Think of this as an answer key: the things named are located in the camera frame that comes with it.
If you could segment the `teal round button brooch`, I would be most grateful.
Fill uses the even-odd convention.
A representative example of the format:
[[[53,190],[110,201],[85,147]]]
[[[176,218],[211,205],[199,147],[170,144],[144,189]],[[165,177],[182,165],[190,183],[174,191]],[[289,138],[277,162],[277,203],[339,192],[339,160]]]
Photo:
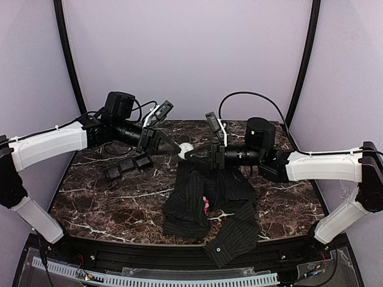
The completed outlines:
[[[179,148],[180,148],[180,152],[178,153],[178,156],[179,158],[181,158],[182,160],[185,159],[185,154],[191,150],[193,150],[193,145],[188,143],[188,142],[184,142],[184,143],[181,143],[179,145]]]

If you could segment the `black pinstriped garment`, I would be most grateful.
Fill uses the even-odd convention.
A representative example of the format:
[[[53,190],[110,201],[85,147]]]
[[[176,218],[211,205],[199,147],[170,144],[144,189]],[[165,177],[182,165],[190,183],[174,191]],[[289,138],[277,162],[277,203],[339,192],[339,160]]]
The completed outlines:
[[[203,197],[209,200],[207,213]],[[204,239],[211,228],[208,212],[218,210],[229,219],[203,250],[221,268],[257,246],[256,190],[238,169],[210,170],[190,161],[179,162],[174,190],[163,206],[163,232]]]

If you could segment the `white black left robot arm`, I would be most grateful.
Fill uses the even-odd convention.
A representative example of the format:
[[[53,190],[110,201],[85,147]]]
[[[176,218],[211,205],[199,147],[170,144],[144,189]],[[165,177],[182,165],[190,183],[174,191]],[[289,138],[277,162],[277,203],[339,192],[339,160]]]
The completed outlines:
[[[169,101],[155,106],[143,120],[130,121],[134,95],[112,91],[105,105],[76,119],[22,137],[1,136],[1,206],[17,213],[47,242],[55,244],[65,232],[28,193],[19,173],[49,158],[119,141],[147,155],[179,154],[181,149],[170,137],[154,128],[174,107]]]

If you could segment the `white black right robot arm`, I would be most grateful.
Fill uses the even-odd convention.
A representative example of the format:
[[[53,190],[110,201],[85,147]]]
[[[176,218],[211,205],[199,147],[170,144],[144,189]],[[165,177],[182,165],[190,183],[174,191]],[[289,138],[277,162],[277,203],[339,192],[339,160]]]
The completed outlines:
[[[180,157],[212,169],[256,166],[271,182],[340,180],[356,182],[350,198],[314,226],[314,239],[326,245],[363,216],[382,211],[382,157],[372,142],[344,151],[303,152],[274,148],[276,127],[264,118],[247,120],[245,143],[230,145],[226,130],[214,113],[206,115],[213,132],[223,141],[200,148],[181,144]]]

